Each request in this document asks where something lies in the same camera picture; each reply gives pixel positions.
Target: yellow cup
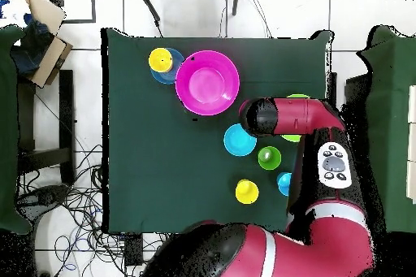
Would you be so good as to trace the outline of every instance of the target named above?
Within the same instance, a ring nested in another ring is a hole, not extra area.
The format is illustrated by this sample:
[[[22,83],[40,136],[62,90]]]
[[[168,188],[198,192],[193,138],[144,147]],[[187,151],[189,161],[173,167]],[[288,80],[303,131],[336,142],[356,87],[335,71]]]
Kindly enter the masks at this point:
[[[173,66],[172,55],[164,48],[154,49],[149,56],[149,65],[154,71],[168,72]]]
[[[252,204],[258,199],[258,187],[249,180],[240,180],[236,186],[236,198],[242,204]]]

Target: white floor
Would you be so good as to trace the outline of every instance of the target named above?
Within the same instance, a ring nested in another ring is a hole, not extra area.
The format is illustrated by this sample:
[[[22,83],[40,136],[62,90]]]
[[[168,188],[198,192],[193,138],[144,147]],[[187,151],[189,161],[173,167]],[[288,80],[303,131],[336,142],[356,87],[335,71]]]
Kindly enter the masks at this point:
[[[89,0],[66,0],[68,19],[85,18],[81,12],[90,12]],[[95,0],[97,21],[95,24],[64,24],[59,36],[74,45],[63,69],[74,71],[76,104],[76,156],[80,162],[85,151],[102,143],[102,69],[100,59],[100,28],[117,28],[132,36],[158,37],[152,15],[141,0]],[[331,29],[335,33],[332,43],[331,69],[338,73],[337,105],[344,102],[345,80],[366,72],[366,66],[355,54],[366,47],[366,39],[371,28],[377,24],[394,25],[405,35],[416,32],[416,2],[414,0],[258,0],[273,37],[307,38],[315,31]],[[219,22],[224,9],[224,0],[151,0],[161,18],[161,30],[165,37],[218,37]],[[74,11],[74,5],[80,9]],[[228,0],[228,37],[265,37],[266,29],[253,0],[239,0],[236,16],[232,16],[232,0]],[[225,37],[225,17],[222,37]],[[38,89],[37,94],[57,114],[59,79],[51,86]],[[37,100],[35,110],[35,138],[37,149],[56,148],[59,145],[59,122]],[[89,161],[101,161],[101,149],[95,149]],[[88,179],[81,179],[77,186],[88,186]],[[57,169],[44,169],[36,186],[59,184]],[[73,218],[63,208],[46,214],[37,232],[37,263],[41,270],[52,275],[62,266],[54,251],[56,239],[69,236],[76,226]],[[146,235],[145,239],[155,239],[156,235]],[[78,265],[74,271],[64,269],[59,277],[80,277],[88,265],[92,251],[84,251],[80,246],[68,262]],[[154,248],[145,253],[150,258]],[[122,258],[117,263],[123,269]],[[141,270],[137,267],[135,275]],[[117,267],[107,260],[94,258],[91,271],[84,277],[124,277]]]

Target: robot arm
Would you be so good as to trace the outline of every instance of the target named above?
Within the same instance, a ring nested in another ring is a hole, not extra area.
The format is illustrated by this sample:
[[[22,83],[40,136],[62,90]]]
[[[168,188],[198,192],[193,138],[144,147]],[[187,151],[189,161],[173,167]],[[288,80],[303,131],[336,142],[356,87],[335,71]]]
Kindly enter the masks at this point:
[[[315,99],[257,98],[244,102],[239,115],[254,136],[304,135],[287,235],[200,223],[165,243],[142,277],[356,277],[371,267],[362,193],[337,112]]]

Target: pink bowl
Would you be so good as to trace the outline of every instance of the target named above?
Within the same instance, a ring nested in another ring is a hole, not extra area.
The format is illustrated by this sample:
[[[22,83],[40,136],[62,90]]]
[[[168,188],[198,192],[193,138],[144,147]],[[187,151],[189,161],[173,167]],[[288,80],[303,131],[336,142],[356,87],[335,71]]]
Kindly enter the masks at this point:
[[[217,115],[236,99],[240,78],[234,63],[211,50],[187,57],[176,74],[176,93],[184,106],[197,115]]]

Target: green cup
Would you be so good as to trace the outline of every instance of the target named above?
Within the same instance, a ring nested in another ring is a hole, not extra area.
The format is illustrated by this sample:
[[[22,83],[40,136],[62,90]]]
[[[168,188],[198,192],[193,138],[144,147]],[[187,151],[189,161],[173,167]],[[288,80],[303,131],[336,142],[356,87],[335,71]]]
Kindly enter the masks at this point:
[[[258,164],[261,168],[267,171],[276,169],[282,161],[282,154],[280,151],[271,146],[261,148],[258,152]]]

